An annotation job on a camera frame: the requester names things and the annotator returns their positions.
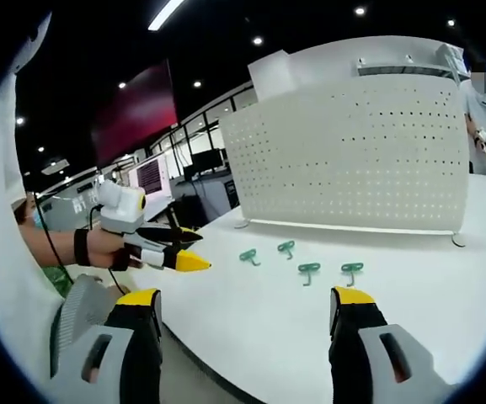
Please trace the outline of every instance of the pegboard foot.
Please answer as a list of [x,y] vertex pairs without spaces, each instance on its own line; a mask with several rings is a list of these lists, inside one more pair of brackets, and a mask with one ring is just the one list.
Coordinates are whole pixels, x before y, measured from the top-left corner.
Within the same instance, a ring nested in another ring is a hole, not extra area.
[[451,237],[452,244],[456,247],[464,248],[465,247],[465,239],[460,233],[454,233]]
[[248,227],[249,224],[250,224],[249,219],[243,219],[242,221],[238,222],[233,228],[234,229],[243,229],[245,227]]

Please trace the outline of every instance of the fluorescent light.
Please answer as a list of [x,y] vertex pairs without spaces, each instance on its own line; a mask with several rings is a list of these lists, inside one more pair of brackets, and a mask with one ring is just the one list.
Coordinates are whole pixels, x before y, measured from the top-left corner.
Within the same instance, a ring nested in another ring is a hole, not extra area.
[[175,10],[183,3],[184,0],[169,0],[168,4],[164,6],[160,13],[154,18],[152,23],[149,25],[150,31],[158,31],[160,27],[169,19]]

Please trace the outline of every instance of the glass wall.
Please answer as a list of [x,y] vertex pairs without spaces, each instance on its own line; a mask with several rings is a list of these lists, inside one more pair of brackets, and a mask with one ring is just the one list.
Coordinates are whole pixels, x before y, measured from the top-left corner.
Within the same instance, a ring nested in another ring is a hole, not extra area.
[[150,147],[151,153],[154,156],[165,153],[169,177],[180,177],[184,175],[183,168],[192,164],[192,155],[212,148],[225,148],[218,120],[257,102],[254,88],[245,88],[226,97],[188,123],[173,129]]

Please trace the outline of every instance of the green hook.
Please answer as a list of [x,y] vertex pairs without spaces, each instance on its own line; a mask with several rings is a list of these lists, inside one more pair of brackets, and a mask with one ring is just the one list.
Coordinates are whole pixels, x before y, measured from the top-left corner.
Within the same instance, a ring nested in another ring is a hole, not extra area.
[[283,253],[284,251],[286,251],[289,255],[289,257],[287,259],[292,259],[293,258],[293,254],[291,254],[291,249],[295,246],[295,242],[293,240],[289,241],[289,242],[282,242],[279,246],[278,246],[278,251],[280,251],[281,253]]
[[248,250],[247,252],[243,252],[241,255],[239,255],[239,259],[241,261],[250,261],[254,267],[258,267],[261,265],[261,263],[256,263],[254,261],[254,257],[256,256],[256,249],[252,248],[251,250]]
[[363,267],[363,263],[345,263],[342,265],[342,272],[351,275],[351,283],[347,284],[348,288],[355,285],[355,272],[359,272]]
[[299,272],[308,275],[308,282],[302,284],[302,286],[310,286],[312,284],[312,272],[316,272],[321,268],[319,263],[304,263],[299,265]]

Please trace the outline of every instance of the person's hand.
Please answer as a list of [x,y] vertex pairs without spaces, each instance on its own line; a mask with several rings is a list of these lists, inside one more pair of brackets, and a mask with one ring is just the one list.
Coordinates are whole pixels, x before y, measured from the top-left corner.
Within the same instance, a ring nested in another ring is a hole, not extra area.
[[484,139],[479,135],[475,135],[475,146],[477,147],[477,150],[484,152],[483,145],[484,145]]
[[[115,254],[124,247],[123,237],[104,231],[99,226],[88,233],[88,256],[92,267],[110,268],[114,264]],[[131,258],[129,266],[141,268],[143,264]]]

